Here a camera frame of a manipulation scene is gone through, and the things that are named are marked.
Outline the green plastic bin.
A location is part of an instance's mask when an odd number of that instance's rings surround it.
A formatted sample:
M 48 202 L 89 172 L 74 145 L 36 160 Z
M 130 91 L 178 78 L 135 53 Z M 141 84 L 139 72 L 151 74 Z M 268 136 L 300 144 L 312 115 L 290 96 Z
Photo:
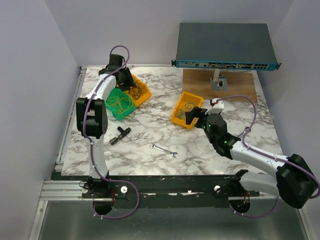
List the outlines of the green plastic bin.
M 119 121 L 123 120 L 136 109 L 136 106 L 131 98 L 119 88 L 114 88 L 110 92 L 105 101 L 105 106 Z

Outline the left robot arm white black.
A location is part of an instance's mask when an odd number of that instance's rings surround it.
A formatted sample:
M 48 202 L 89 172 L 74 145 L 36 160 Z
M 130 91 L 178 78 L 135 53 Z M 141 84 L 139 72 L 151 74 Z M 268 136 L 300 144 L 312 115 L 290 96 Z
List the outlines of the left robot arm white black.
M 89 177 L 84 189 L 91 197 L 106 198 L 111 194 L 109 169 L 105 162 L 104 136 L 108 129 L 106 100 L 119 82 L 119 73 L 124 69 L 124 57 L 109 55 L 109 63 L 99 74 L 93 90 L 86 97 L 76 100 L 76 126 L 85 138 L 90 160 Z

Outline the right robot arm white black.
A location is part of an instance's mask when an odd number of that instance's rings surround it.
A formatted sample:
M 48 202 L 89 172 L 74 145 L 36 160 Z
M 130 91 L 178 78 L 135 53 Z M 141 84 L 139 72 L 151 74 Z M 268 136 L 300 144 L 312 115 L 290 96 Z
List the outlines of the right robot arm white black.
M 313 198 L 320 183 L 306 161 L 297 154 L 284 156 L 273 154 L 246 144 L 246 128 L 241 135 L 228 132 L 227 123 L 219 112 L 194 107 L 186 112 L 185 123 L 190 125 L 196 119 L 195 127 L 202 129 L 214 150 L 222 157 L 247 163 L 263 174 L 245 172 L 230 183 L 230 191 L 241 196 L 245 192 L 258 191 L 278 197 L 289 206 L 300 209 Z

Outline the yellow bin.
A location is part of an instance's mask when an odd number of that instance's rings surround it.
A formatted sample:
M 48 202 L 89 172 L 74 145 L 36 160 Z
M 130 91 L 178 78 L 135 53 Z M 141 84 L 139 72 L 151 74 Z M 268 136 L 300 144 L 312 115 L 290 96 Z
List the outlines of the yellow bin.
M 186 91 L 183 91 L 171 116 L 171 122 L 181 127 L 192 129 L 196 120 L 191 125 L 186 125 L 185 112 L 191 111 L 194 107 L 201 107 L 204 98 Z
M 132 74 L 132 77 L 135 87 L 131 87 L 130 90 L 125 91 L 124 93 L 131 98 L 134 105 L 138 108 L 152 96 L 152 93 L 146 82 L 139 80 L 134 74 Z

